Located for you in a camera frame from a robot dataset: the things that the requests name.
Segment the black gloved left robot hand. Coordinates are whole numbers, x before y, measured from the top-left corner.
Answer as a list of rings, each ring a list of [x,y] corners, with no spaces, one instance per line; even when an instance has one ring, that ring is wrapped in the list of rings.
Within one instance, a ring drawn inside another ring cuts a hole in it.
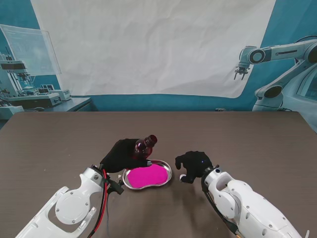
[[[124,169],[146,168],[152,165],[147,159],[134,159],[135,144],[138,139],[118,140],[100,162],[100,169],[107,173],[118,173]]]

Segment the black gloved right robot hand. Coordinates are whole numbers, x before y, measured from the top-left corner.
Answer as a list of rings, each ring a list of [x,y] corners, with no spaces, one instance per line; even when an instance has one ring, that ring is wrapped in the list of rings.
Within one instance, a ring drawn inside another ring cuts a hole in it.
[[[212,162],[205,152],[189,151],[175,158],[175,166],[178,170],[186,169],[186,174],[180,176],[183,183],[192,184],[196,178],[201,178],[207,168],[212,168]]]

